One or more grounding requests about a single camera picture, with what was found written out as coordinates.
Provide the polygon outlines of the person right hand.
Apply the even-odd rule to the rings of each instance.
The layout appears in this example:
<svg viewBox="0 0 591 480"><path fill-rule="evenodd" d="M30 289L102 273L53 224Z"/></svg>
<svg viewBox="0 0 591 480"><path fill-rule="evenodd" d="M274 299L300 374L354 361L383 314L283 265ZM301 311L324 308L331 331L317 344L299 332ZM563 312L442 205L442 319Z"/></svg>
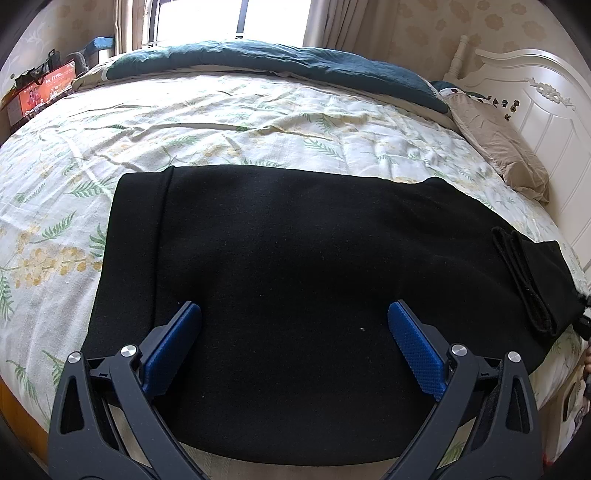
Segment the person right hand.
<svg viewBox="0 0 591 480"><path fill-rule="evenodd" d="M591 374L591 346L589 345L584 352L584 372L585 376Z"/></svg>

